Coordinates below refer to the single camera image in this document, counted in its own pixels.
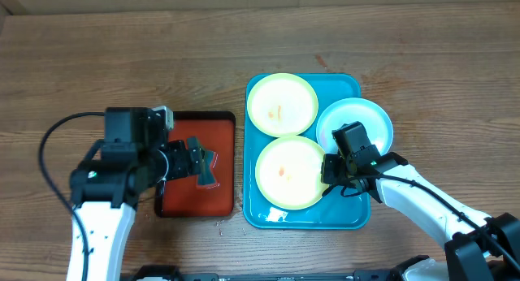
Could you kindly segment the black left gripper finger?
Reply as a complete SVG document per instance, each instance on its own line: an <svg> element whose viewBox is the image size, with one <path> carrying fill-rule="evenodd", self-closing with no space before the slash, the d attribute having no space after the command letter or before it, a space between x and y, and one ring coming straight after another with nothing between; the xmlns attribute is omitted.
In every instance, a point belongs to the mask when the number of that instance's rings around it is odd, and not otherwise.
<svg viewBox="0 0 520 281"><path fill-rule="evenodd" d="M201 142L195 136L192 136L187 139L187 143L192 163L202 164L204 162L206 151Z"/></svg>
<svg viewBox="0 0 520 281"><path fill-rule="evenodd" d="M204 159L202 164L196 165L197 170L197 184L202 187L209 187L217 184L217 180L213 173L213 160Z"/></svg>

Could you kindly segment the hourglass green red sponge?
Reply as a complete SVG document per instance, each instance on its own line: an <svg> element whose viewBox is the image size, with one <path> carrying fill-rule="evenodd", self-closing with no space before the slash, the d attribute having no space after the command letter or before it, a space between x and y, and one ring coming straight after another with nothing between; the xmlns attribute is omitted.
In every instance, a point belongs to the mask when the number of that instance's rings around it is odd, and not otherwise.
<svg viewBox="0 0 520 281"><path fill-rule="evenodd" d="M210 150L201 150L201 157L197 161L197 184L203 188L215 186L218 182L215 177L214 168L217 154Z"/></svg>

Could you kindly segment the yellow plate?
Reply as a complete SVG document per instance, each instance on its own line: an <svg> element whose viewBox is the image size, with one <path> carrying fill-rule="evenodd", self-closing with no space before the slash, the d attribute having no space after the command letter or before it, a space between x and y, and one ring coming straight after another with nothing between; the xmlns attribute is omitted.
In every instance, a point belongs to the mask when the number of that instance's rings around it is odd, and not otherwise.
<svg viewBox="0 0 520 281"><path fill-rule="evenodd" d="M313 124L318 109L318 96L310 83L289 73L261 78L246 102L253 125L273 137L300 135Z"/></svg>
<svg viewBox="0 0 520 281"><path fill-rule="evenodd" d="M303 136L273 140L258 156L255 179L261 194L286 210L303 210L322 199L324 150Z"/></svg>

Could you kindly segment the light blue plate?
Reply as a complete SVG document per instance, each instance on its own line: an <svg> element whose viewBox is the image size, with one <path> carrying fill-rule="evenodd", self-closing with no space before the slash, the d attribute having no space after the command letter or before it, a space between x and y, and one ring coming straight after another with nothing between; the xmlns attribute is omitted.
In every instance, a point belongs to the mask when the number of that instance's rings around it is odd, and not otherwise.
<svg viewBox="0 0 520 281"><path fill-rule="evenodd" d="M366 129L370 142L381 154L386 154L393 141L393 125L388 114L376 103L364 98L350 97L328 106L316 125L318 144L325 153L336 153L337 145L332 132L344 124L360 122Z"/></svg>

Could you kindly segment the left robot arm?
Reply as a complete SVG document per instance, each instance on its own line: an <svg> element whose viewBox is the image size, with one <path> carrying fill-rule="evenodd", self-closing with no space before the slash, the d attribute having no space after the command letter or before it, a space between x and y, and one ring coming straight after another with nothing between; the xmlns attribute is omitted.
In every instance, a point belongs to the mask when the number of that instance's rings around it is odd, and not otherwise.
<svg viewBox="0 0 520 281"><path fill-rule="evenodd" d="M104 112L104 137L71 173L73 221L69 280L117 280L140 195L174 179L196 176L215 184L216 154L196 137L170 141L173 113L113 107Z"/></svg>

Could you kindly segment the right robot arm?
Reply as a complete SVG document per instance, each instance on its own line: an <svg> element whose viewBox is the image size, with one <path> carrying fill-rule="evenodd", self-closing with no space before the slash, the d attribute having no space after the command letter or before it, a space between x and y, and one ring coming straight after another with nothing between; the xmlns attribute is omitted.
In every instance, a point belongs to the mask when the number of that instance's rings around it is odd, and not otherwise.
<svg viewBox="0 0 520 281"><path fill-rule="evenodd" d="M424 179L397 153L382 155L365 127L345 124L332 131L338 151L322 163L326 193L368 194L427 233L445 254L444 262L418 255L379 274L386 280L517 280L519 220L492 217L457 201Z"/></svg>

